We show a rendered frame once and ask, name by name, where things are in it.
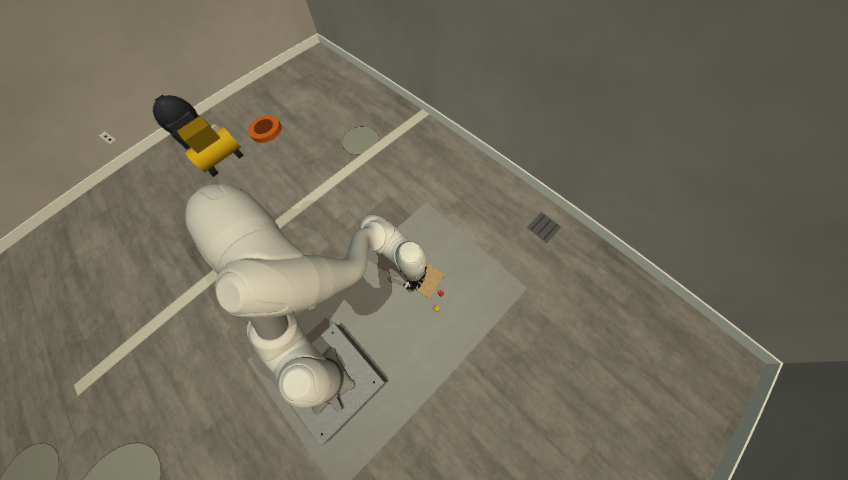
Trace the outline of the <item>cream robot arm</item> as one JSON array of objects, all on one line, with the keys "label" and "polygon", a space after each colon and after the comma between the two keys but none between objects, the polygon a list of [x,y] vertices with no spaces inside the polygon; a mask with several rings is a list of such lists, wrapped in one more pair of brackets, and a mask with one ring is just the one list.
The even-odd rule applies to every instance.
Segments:
[{"label": "cream robot arm", "polygon": [[426,267],[423,248],[384,218],[368,215],[345,259],[304,255],[251,195],[227,184],[196,191],[185,219],[202,257],[218,272],[219,304],[231,315],[249,318],[247,337],[274,374],[282,398],[295,407],[312,407],[315,414],[328,404],[336,412],[343,409],[339,396],[355,382],[334,348],[323,355],[314,348],[293,313],[359,281],[368,250],[388,258],[407,280],[420,280]]}]

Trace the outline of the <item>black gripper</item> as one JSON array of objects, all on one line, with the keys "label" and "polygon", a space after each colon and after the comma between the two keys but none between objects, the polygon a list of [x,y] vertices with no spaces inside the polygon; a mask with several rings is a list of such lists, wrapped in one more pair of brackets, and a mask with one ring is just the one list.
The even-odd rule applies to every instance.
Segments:
[{"label": "black gripper", "polygon": [[[427,266],[425,267],[425,273],[426,273],[426,269],[427,269]],[[408,289],[410,289],[410,290],[414,290],[414,289],[416,289],[416,290],[418,291],[417,283],[418,283],[418,284],[420,284],[420,286],[422,286],[422,283],[423,283],[422,279],[424,279],[424,277],[425,277],[425,274],[424,274],[424,275],[423,275],[423,277],[422,277],[420,280],[418,280],[418,281],[409,281],[409,280],[407,280],[407,282],[406,282],[403,286],[404,286],[407,290],[408,290]],[[414,282],[414,283],[413,283],[413,282]],[[416,282],[416,283],[415,283],[415,282]],[[410,284],[412,284],[412,285],[410,285]]]}]

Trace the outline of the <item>tan square mat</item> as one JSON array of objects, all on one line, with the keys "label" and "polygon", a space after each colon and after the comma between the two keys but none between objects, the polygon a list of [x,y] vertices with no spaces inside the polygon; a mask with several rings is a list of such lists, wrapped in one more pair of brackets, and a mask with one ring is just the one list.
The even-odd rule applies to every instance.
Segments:
[{"label": "tan square mat", "polygon": [[430,299],[445,274],[427,263],[426,266],[425,277],[418,292]]}]

